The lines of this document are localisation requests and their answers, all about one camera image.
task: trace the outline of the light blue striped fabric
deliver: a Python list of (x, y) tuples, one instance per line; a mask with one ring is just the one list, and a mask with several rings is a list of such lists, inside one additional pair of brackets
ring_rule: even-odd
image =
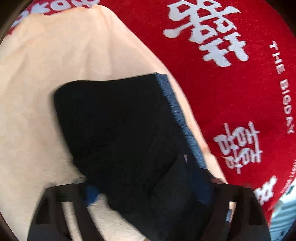
[(161, 87), (163, 91), (163, 95), (166, 97), (170, 104), (170, 108), (172, 110), (172, 113), (175, 117), (175, 120), (180, 125), (184, 136), (186, 137), (186, 140), (188, 142), (188, 145), (192, 151), (193, 156), (195, 157), (198, 165), (200, 168), (207, 169), (207, 165), (205, 163), (205, 160), (203, 158), (203, 155), (201, 153), (200, 147), (198, 143), (196, 142), (196, 139), (194, 138), (192, 132), (186, 125), (186, 121), (183, 115), (183, 112), (179, 106), (179, 103), (175, 97), (174, 91), (172, 90), (172, 87), (170, 85), (170, 82), (168, 81), (168, 78), (165, 74), (159, 74), (155, 73), (156, 79), (158, 81), (159, 86)]

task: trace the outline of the folded black clothing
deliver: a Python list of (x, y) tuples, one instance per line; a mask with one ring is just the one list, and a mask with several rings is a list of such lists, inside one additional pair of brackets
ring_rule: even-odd
[(213, 176), (166, 75), (70, 82), (54, 106), (74, 165), (112, 209), (152, 241), (200, 237)]

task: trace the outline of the cream colored cloth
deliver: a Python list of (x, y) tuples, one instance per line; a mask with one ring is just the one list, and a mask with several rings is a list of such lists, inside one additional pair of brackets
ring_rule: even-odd
[[(176, 80), (111, 10), (95, 5), (51, 16), (31, 14), (6, 36), (0, 45), (0, 210), (20, 241), (27, 238), (46, 184), (70, 183), (81, 176), (70, 164), (57, 126), (52, 91), (73, 80), (152, 72), (168, 75), (209, 170), (225, 180)], [(104, 197), (89, 209), (106, 241), (144, 239), (106, 206)], [(79, 240), (77, 230), (71, 229), (74, 240)]]

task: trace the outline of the red cloth with white characters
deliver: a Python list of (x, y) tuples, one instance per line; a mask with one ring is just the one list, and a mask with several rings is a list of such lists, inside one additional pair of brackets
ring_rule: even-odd
[(171, 71), (227, 181), (256, 189), (268, 220), (296, 170), (296, 39), (280, 15), (264, 0), (63, 0), (22, 16), (94, 4)]

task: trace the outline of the beige sheet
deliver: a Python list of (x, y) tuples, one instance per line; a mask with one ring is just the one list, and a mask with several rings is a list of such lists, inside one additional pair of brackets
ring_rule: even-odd
[[(103, 6), (31, 14), (0, 45), (0, 210), (20, 241), (26, 240), (35, 205), (48, 182), (79, 177), (55, 122), (51, 92), (73, 80), (111, 80), (168, 74), (209, 170), (225, 180), (176, 80), (161, 61)], [(144, 237), (102, 197), (90, 207), (108, 241)], [(74, 240), (79, 234), (72, 228)]]

